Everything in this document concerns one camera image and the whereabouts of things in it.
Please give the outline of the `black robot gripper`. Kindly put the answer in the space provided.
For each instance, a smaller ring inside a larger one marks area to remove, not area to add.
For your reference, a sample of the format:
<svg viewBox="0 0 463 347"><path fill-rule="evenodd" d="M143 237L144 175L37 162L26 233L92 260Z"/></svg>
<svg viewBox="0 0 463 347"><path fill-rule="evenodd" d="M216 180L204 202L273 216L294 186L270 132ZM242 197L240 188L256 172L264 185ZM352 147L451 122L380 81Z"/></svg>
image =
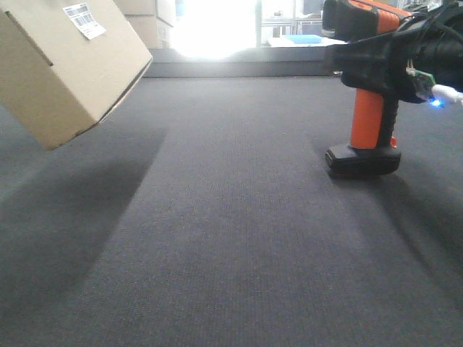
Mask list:
<svg viewBox="0 0 463 347"><path fill-rule="evenodd" d="M326 66L349 87L409 103L425 100L408 69L436 84L462 90L462 3L445 1L427 12L408 12L377 1L327 1L322 32L337 40Z"/></svg>

